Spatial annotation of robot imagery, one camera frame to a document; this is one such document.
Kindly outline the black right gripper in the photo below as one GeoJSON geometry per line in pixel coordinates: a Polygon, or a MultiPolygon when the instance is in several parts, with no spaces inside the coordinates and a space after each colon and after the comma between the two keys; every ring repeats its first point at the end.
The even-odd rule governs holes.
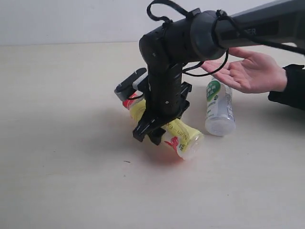
{"type": "Polygon", "coordinates": [[[185,63],[145,62],[147,76],[137,84],[144,94],[146,110],[133,130],[133,137],[142,142],[147,135],[158,146],[167,131],[166,121],[180,111],[182,69],[185,63]]]}

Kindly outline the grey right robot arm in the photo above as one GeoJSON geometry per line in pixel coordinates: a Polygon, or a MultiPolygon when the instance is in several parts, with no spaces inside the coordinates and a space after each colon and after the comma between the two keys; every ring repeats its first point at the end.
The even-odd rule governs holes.
{"type": "Polygon", "coordinates": [[[154,144],[160,144],[161,127],[188,108],[186,97],[192,87],[182,82],[186,64],[216,60],[229,48],[242,46],[266,45],[305,53],[302,0],[276,0],[232,16],[223,10],[185,11],[170,0],[164,4],[180,12],[183,19],[174,22],[147,11],[152,20],[163,24],[139,40],[148,76],[136,86],[146,100],[146,109],[133,131],[138,141],[148,135],[154,144]]]}

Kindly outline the black sleeved forearm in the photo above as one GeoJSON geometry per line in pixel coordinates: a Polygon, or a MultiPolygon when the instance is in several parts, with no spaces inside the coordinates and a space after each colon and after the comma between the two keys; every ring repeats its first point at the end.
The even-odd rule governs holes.
{"type": "Polygon", "coordinates": [[[305,66],[290,64],[283,68],[287,84],[282,92],[271,91],[268,100],[299,110],[305,110],[305,66]]]}

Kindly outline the person's open bare hand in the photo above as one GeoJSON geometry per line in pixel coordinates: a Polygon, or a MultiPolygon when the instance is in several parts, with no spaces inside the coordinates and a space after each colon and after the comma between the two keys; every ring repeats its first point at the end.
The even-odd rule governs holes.
{"type": "Polygon", "coordinates": [[[245,94],[285,90],[286,71],[271,56],[243,48],[230,48],[229,54],[241,60],[226,63],[213,73],[218,81],[245,94]]]}

